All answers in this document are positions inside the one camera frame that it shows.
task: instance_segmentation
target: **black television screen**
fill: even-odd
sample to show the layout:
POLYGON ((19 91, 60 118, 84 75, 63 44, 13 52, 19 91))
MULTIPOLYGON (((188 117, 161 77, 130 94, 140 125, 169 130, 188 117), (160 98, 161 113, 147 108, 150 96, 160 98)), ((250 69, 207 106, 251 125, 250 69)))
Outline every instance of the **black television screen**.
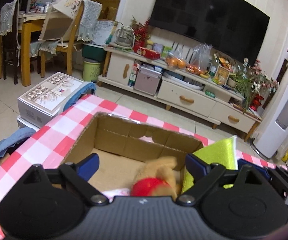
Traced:
POLYGON ((244 0, 156 0, 150 25, 211 44, 253 65, 269 17, 244 0))

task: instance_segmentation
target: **checkered tablecloth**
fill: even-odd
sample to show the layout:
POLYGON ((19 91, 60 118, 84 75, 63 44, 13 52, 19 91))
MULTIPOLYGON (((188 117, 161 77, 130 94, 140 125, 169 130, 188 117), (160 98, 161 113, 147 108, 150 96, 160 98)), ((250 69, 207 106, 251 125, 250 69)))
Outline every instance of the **checkered tablecloth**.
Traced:
MULTIPOLYGON (((201 140, 204 146, 213 143, 212 140, 205 137, 130 110, 111 101, 94 95, 84 96, 73 107, 42 127, 0 166, 0 200, 32 164, 42 163, 46 169, 58 167, 96 112, 112 113, 165 129, 193 135, 201 140)), ((259 166, 275 167, 272 163, 241 151, 237 151, 236 154, 237 158, 243 158, 259 166)), ((3 233, 0 228, 0 239, 2 237, 3 233)))

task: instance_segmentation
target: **curtain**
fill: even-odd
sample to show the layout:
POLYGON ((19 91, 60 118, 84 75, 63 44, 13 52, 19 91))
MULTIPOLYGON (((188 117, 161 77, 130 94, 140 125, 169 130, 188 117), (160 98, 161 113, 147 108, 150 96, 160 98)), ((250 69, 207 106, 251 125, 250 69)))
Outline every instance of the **curtain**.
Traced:
MULTIPOLYGON (((285 88, 288 84, 288 68, 282 78, 282 81, 280 83, 280 86, 278 88, 278 90, 276 91, 275 95, 273 96, 272 100, 270 101, 270 103, 268 104, 268 106, 266 107, 264 113, 263 113, 263 121, 262 123, 258 126, 257 130, 254 132, 254 138, 257 138, 259 135, 261 135, 265 129, 267 128, 267 125, 270 121, 270 118, 273 116, 273 114, 275 113, 275 110, 285 92, 285 88)), ((279 151, 279 156, 283 156, 284 152, 288 149, 288 136, 287 138, 285 138, 284 142, 282 143, 282 145, 279 147, 278 151, 279 151)))

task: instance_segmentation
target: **wooden drawer handle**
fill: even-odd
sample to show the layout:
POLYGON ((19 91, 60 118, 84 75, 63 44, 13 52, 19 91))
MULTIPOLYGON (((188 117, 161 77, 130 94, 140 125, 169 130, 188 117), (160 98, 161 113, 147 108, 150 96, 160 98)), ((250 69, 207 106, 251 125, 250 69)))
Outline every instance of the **wooden drawer handle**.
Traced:
POLYGON ((180 96, 180 99, 190 104, 194 103, 194 99, 186 98, 185 96, 180 96))
POLYGON ((231 115, 228 116, 228 119, 229 119, 230 121, 232 121, 232 122, 239 122, 239 121, 240 121, 238 118, 235 118, 235 117, 233 117, 233 116, 231 116, 231 115))
POLYGON ((123 78, 124 78, 124 79, 127 78, 127 71, 128 71, 128 69, 129 69, 129 64, 126 64, 126 65, 125 65, 125 68, 124 68, 124 73, 123 73, 123 78))

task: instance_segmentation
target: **framed picture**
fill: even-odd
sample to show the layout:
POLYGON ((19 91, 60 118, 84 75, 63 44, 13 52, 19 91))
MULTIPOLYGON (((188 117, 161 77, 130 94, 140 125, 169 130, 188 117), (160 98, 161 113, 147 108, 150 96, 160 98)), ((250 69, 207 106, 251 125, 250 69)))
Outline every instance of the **framed picture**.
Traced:
POLYGON ((217 78, 217 80, 220 81, 222 85, 226 85, 229 74, 229 69, 224 68, 220 65, 215 72, 214 78, 217 78))

